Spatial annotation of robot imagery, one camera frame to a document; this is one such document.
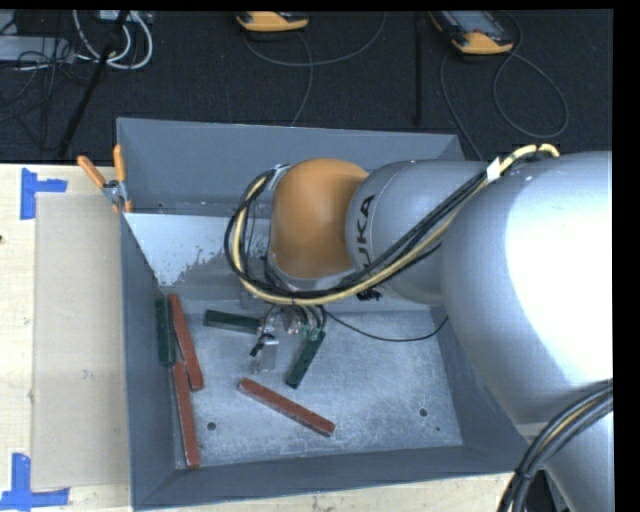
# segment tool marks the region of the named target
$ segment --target cable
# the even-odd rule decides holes
[[[526,451],[507,486],[498,512],[522,512],[535,474],[542,465],[577,435],[613,411],[613,379],[598,385],[588,396],[555,416]]]
[[[380,36],[380,34],[382,33],[382,29],[384,28],[385,22],[387,19],[387,13],[384,12],[383,16],[382,16],[382,21],[380,22],[380,26],[378,27],[378,30],[376,31],[376,33],[373,35],[373,37],[363,46],[361,46],[358,50],[356,50],[355,52],[352,52],[348,55],[343,55],[342,57],[337,57],[334,59],[329,59],[329,60],[324,60],[324,61],[317,61],[314,62],[313,58],[312,58],[312,54],[311,54],[311,49],[309,48],[309,45],[307,44],[306,40],[302,37],[302,34],[298,33],[296,34],[298,36],[298,38],[300,39],[300,41],[302,42],[302,44],[304,45],[304,48],[307,52],[307,56],[308,56],[308,61],[307,62],[286,62],[286,61],[280,61],[280,60],[275,60],[275,59],[271,59],[269,57],[267,57],[266,55],[263,55],[261,53],[259,53],[255,48],[253,48],[253,46],[251,46],[251,44],[248,41],[248,38],[245,34],[243,40],[244,40],[244,44],[246,45],[246,47],[257,57],[271,63],[271,64],[276,64],[278,66],[287,66],[287,67],[294,67],[294,68],[301,68],[301,67],[306,67],[309,68],[309,81],[307,84],[307,90],[305,92],[304,98],[302,99],[302,102],[300,104],[300,107],[298,107],[298,111],[296,113],[296,115],[293,118],[293,121],[291,121],[290,126],[294,126],[296,124],[296,122],[298,122],[298,119],[300,117],[300,115],[302,114],[302,110],[304,109],[307,100],[309,99],[309,96],[311,94],[311,86],[313,83],[313,68],[315,66],[325,66],[325,65],[329,65],[329,64],[335,64],[338,62],[342,62],[344,60],[348,60],[351,59],[353,57],[355,57],[356,55],[359,55],[360,53],[364,52],[367,48],[369,48],[375,41],[376,39],[378,39],[378,37]]]
[[[253,48],[250,44],[249,41],[247,39],[247,37],[244,37],[244,43],[246,45],[246,47],[249,49],[249,51],[251,51],[251,53],[253,53],[254,55],[256,55],[257,57],[260,57],[261,59],[270,62],[271,64],[277,64],[278,66],[289,66],[289,67],[314,67],[314,66],[326,66],[329,64],[335,64],[337,62],[342,62],[348,59],[351,59],[353,57],[355,57],[356,55],[361,54],[362,52],[364,52],[367,48],[369,48],[380,36],[380,34],[382,33],[382,29],[384,28],[384,25],[387,21],[387,12],[385,11],[382,14],[382,20],[380,21],[380,26],[378,27],[378,30],[376,31],[376,33],[373,35],[373,37],[363,46],[361,46],[360,48],[358,48],[356,51],[349,53],[347,55],[343,55],[341,57],[336,57],[334,59],[328,59],[328,60],[320,60],[320,61],[316,61],[316,62],[286,62],[286,61],[281,61],[281,60],[275,60],[275,59],[271,59],[269,57],[267,57],[266,55],[263,55],[261,53],[259,53],[255,48]]]
[[[93,46],[87,39],[87,36],[85,35],[84,31],[82,30],[82,27],[80,25],[80,19],[78,17],[78,10],[72,9],[71,13],[73,16],[73,21],[74,21],[76,30],[78,31],[78,35],[80,36],[80,39],[84,47],[89,51],[89,53],[93,56],[93,58],[87,57],[81,54],[76,54],[76,56],[80,59],[91,60],[92,62],[98,62],[100,60],[100,53],[93,48]],[[148,48],[145,56],[142,58],[140,62],[137,62],[134,64],[120,64],[118,61],[122,60],[125,56],[127,56],[127,54],[129,53],[132,47],[131,34],[129,33],[128,28],[123,25],[122,29],[127,39],[125,49],[119,54],[107,59],[107,65],[114,69],[121,69],[126,71],[137,70],[146,66],[151,60],[151,56],[153,55],[153,37],[151,36],[151,31],[149,30],[149,27],[136,11],[131,11],[129,15],[142,28],[147,41]]]
[[[313,56],[311,55],[311,48],[309,48],[309,45],[307,44],[307,42],[304,40],[304,38],[302,37],[301,34],[297,34],[298,38],[300,39],[300,41],[302,42],[302,44],[304,45],[305,50],[307,51],[307,55],[309,56],[309,64],[313,63]],[[298,122],[298,118],[300,117],[300,114],[302,114],[302,110],[304,109],[305,105],[307,104],[307,100],[309,99],[309,96],[311,94],[311,84],[313,83],[313,66],[309,66],[309,82],[307,83],[307,90],[304,93],[304,98],[302,98],[302,102],[300,103],[300,107],[298,107],[298,112],[296,112],[296,115],[293,118],[293,121],[291,121],[291,126],[295,125],[296,122]]]
[[[509,167],[525,158],[536,157],[539,155],[557,157],[559,156],[559,153],[557,149],[550,144],[543,144],[540,146],[531,144],[529,146],[524,146],[511,153],[503,160],[497,159],[494,162],[498,167],[496,175],[502,175]],[[242,264],[242,240],[247,210],[251,203],[267,187],[275,173],[275,169],[262,173],[249,185],[248,191],[243,196],[240,206],[236,209],[229,221],[229,224],[227,225],[224,237],[225,256],[231,269],[240,277],[242,285],[250,293],[265,300],[266,302],[284,305],[297,304],[302,306],[318,306],[342,300],[368,290],[389,279],[407,264],[419,257],[424,251],[430,250],[432,248],[432,244],[434,244],[446,232],[457,212],[466,204],[467,201],[471,199],[471,197],[489,184],[488,175],[484,172],[479,173],[478,176],[470,180],[466,184],[468,190],[466,190],[464,194],[454,193],[448,198],[448,200],[445,200],[444,203],[427,215],[422,222],[418,223],[417,226],[420,226],[420,229],[417,230],[413,237],[409,237],[409,240],[407,240],[411,249],[406,251],[408,247],[405,247],[405,250],[402,251],[402,255],[397,256],[379,272],[373,275],[370,274],[372,270],[371,267],[373,266],[372,264],[372,266],[354,273],[355,275],[369,276],[362,281],[354,283],[347,280],[346,285],[327,290],[293,292],[291,290],[278,289],[273,286],[273,283],[264,283],[252,278]],[[404,242],[405,238],[407,238],[407,235],[405,235],[401,240]],[[400,249],[402,249],[402,247],[399,247],[396,243],[387,252],[391,251],[397,253]],[[376,259],[374,263],[378,265],[380,263],[380,259]]]
[[[565,99],[564,95],[562,94],[562,91],[560,90],[560,88],[555,84],[555,82],[553,80],[551,80],[551,78],[544,71],[542,71],[538,66],[533,64],[531,61],[529,61],[529,60],[525,59],[524,57],[518,55],[518,53],[517,53],[518,49],[522,45],[522,41],[523,41],[522,30],[520,28],[520,25],[516,21],[516,19],[511,14],[507,13],[506,11],[501,11],[501,12],[504,15],[506,15],[513,22],[515,27],[517,28],[517,31],[518,31],[518,35],[517,35],[518,43],[509,52],[509,55],[504,60],[504,62],[500,65],[500,67],[498,68],[498,71],[495,74],[495,77],[493,79],[493,100],[494,100],[494,103],[496,104],[496,107],[500,111],[500,114],[502,115],[504,120],[507,121],[507,123],[509,123],[513,128],[515,128],[519,132],[524,133],[525,135],[527,135],[529,137],[540,138],[540,139],[550,139],[550,138],[553,138],[553,137],[557,137],[558,135],[560,135],[562,132],[565,131],[565,129],[567,128],[567,126],[569,124],[569,105],[567,104],[567,100]],[[502,75],[502,72],[503,72],[504,68],[506,67],[506,65],[513,58],[520,59],[525,64],[528,64],[534,71],[536,71],[538,74],[540,74],[540,76],[542,76],[545,80],[547,80],[547,82],[551,85],[551,87],[553,87],[553,89],[558,94],[558,97],[560,98],[560,101],[562,102],[562,107],[564,108],[564,121],[562,123],[561,128],[559,128],[555,132],[552,132],[552,133],[535,133],[535,132],[526,130],[526,129],[522,128],[521,126],[517,125],[516,123],[514,123],[509,118],[509,116],[507,116],[506,112],[504,111],[504,109],[500,105],[500,102],[498,101],[498,93],[497,93],[498,79],[500,78],[500,75]]]
[[[449,316],[445,316],[444,320],[440,323],[440,325],[438,327],[436,327],[436,329],[432,332],[430,332],[429,334],[425,334],[423,336],[418,336],[415,338],[385,338],[383,336],[377,336],[375,334],[371,334],[368,332],[365,332],[351,324],[348,324],[347,322],[345,322],[344,320],[339,319],[337,316],[335,316],[333,313],[330,313],[329,311],[326,310],[326,308],[321,306],[321,310],[324,312],[324,314],[326,314],[329,318],[331,318],[333,321],[339,323],[340,325],[346,327],[347,329],[351,329],[354,332],[357,332],[358,334],[362,334],[363,336],[366,336],[367,338],[372,338],[374,340],[380,340],[380,341],[391,341],[391,342],[395,342],[395,343],[406,343],[406,342],[412,342],[412,341],[422,341],[422,340],[426,340],[429,338],[432,338],[433,336],[435,336],[436,334],[438,334],[438,332],[440,332],[440,330],[442,329],[442,327],[444,327],[444,324],[447,323],[447,320],[449,320]]]
[[[502,62],[502,64],[500,64],[498,70],[496,71],[496,74],[494,75],[494,78],[493,78],[493,101],[494,101],[494,104],[496,105],[496,108],[500,112],[500,115],[503,117],[503,119],[511,127],[516,129],[520,133],[523,133],[523,134],[525,134],[525,135],[527,135],[529,137],[540,138],[540,139],[548,139],[548,138],[557,137],[558,135],[560,135],[561,133],[563,133],[565,131],[565,129],[567,128],[567,126],[569,124],[569,117],[570,116],[569,116],[569,106],[568,106],[567,100],[565,99],[564,95],[562,94],[562,91],[560,90],[560,88],[555,84],[555,82],[553,82],[553,80],[544,71],[542,71],[538,66],[533,64],[531,61],[529,61],[526,58],[524,58],[524,57],[522,57],[522,56],[517,54],[517,51],[520,48],[520,46],[522,44],[522,40],[523,40],[522,30],[520,29],[520,25],[518,24],[518,22],[516,21],[516,19],[513,16],[511,16],[509,13],[507,13],[505,11],[502,11],[502,12],[506,16],[508,16],[511,19],[511,21],[513,22],[513,24],[516,26],[517,31],[518,31],[516,39],[518,40],[518,42],[514,46],[514,48],[508,53],[507,58]],[[476,156],[478,157],[479,160],[485,160],[485,158],[482,157],[482,154],[481,154],[480,150],[473,143],[473,140],[472,140],[471,136],[469,135],[469,133],[467,132],[467,130],[466,130],[465,126],[464,126],[464,124],[460,120],[460,117],[456,113],[455,108],[453,106],[453,103],[452,103],[451,99],[449,98],[449,94],[447,92],[447,87],[446,87],[446,84],[445,84],[445,81],[444,81],[444,67],[445,67],[445,63],[447,62],[449,56],[450,56],[450,52],[446,52],[444,54],[443,58],[442,58],[441,63],[440,63],[440,85],[442,87],[444,99],[445,99],[445,101],[447,103],[449,111],[451,112],[456,124],[458,125],[458,128],[460,129],[460,131],[462,132],[464,137],[467,139],[467,142],[469,143],[469,145],[473,149],[473,152],[476,154]],[[502,75],[506,65],[511,61],[511,59],[514,59],[514,58],[520,59],[525,64],[528,64],[534,71],[536,71],[544,79],[546,79],[548,81],[548,83],[556,91],[558,96],[560,97],[560,101],[562,102],[562,106],[563,106],[563,109],[564,109],[564,121],[563,121],[562,127],[560,129],[556,130],[553,133],[535,133],[535,132],[526,130],[522,126],[517,125],[516,123],[514,123],[509,118],[509,116],[507,115],[505,110],[502,108],[502,106],[500,105],[500,102],[498,101],[498,93],[497,93],[498,80],[499,80],[500,76]]]

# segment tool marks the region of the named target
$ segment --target gray bin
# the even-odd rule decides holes
[[[389,343],[330,321],[295,390],[284,384],[300,350],[295,335],[281,334],[275,370],[252,373],[248,353],[256,337],[204,326],[207,308],[265,311],[259,301],[241,300],[242,287],[219,245],[224,221],[257,174],[325,156],[365,170],[407,159],[463,160],[455,136],[118,119],[117,138],[134,202],[134,212],[121,219],[134,509],[516,467],[527,445],[478,378],[449,323],[433,338]],[[260,215],[268,210],[267,198]],[[213,245],[207,257],[192,260],[193,247],[185,251],[184,245],[200,236],[203,245]],[[205,378],[205,389],[191,394],[198,469],[185,467],[171,373],[158,361],[155,300],[168,292],[181,298]],[[328,309],[369,332],[399,338],[426,333],[446,316],[441,307],[386,297],[349,299]],[[241,394],[236,386],[244,376],[334,421],[334,435],[320,436]]]

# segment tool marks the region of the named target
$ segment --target wooden block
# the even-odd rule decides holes
[[[184,317],[182,305],[180,304],[180,297],[172,293],[167,296],[171,302],[171,310],[173,313],[173,325],[176,329],[176,337],[178,338],[178,346],[182,357],[187,366],[187,376],[189,378],[189,386],[192,391],[198,391],[204,388],[204,377],[202,376],[202,370],[200,369],[200,363],[198,362],[198,356],[193,346],[193,340],[191,339],[191,332],[187,325],[187,320]]]
[[[178,402],[178,416],[182,431],[182,445],[184,458],[188,468],[200,467],[200,448],[196,437],[196,427],[193,421],[193,407],[191,405],[191,391],[187,380],[187,369],[184,362],[177,361],[172,367],[173,382]]]
[[[330,437],[336,428],[328,419],[251,379],[242,379],[238,389],[323,436]]]

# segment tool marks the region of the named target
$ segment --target blue tape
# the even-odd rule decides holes
[[[30,512],[32,507],[66,505],[69,488],[50,492],[31,492],[31,459],[21,453],[11,456],[11,490],[2,491],[0,510]]]
[[[33,219],[36,216],[36,192],[64,192],[65,190],[67,190],[65,180],[38,181],[38,175],[35,172],[23,167],[20,218]]]

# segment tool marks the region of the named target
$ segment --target yellow cable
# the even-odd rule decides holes
[[[541,146],[536,146],[534,144],[531,144],[529,146],[524,146],[522,148],[515,150],[513,153],[511,153],[507,158],[505,158],[500,163],[500,167],[499,167],[500,174],[502,175],[511,165],[513,165],[513,163],[516,160],[522,158],[525,155],[533,154],[539,151],[550,153],[554,157],[559,156],[558,150],[555,147],[551,146],[550,144],[543,144]],[[245,200],[248,200],[251,197],[253,197],[253,194],[265,182],[266,179],[267,178],[264,177],[261,180],[259,180],[247,193]],[[424,240],[422,240],[422,242],[416,245],[413,249],[411,249],[411,251],[405,254],[402,258],[393,262],[388,267],[378,272],[376,275],[341,292],[325,295],[324,297],[316,297],[316,298],[282,297],[280,295],[267,293],[262,289],[252,285],[245,279],[240,278],[240,281],[242,282],[242,285],[247,289],[247,291],[273,304],[319,306],[322,304],[328,304],[329,302],[335,302],[338,300],[345,299],[347,297],[350,297],[351,295],[355,295],[368,288],[371,288],[372,286],[375,286],[379,282],[385,280],[387,277],[393,275],[396,271],[400,270],[402,267],[404,267],[406,264],[411,262],[413,259],[418,257],[419,254],[424,249],[426,249],[429,245],[431,245],[435,240],[437,240],[439,237],[441,237],[444,234],[444,232],[448,229],[449,225],[453,221],[453,218],[460,211],[460,209],[467,203],[467,201],[469,201],[477,192],[483,189],[488,183],[489,181],[485,178],[485,180],[482,181],[478,185],[478,187],[471,194],[469,194],[469,196],[460,205],[458,205],[456,209],[453,210],[449,214],[449,216],[438,227],[436,227]],[[236,221],[236,228],[233,233],[233,244],[232,244],[232,251],[231,251],[234,265],[240,271],[243,271],[242,262],[240,258],[240,236],[242,233],[242,225],[244,224],[244,220],[246,217],[246,212],[247,212],[247,209],[243,208],[238,214],[238,219]]]

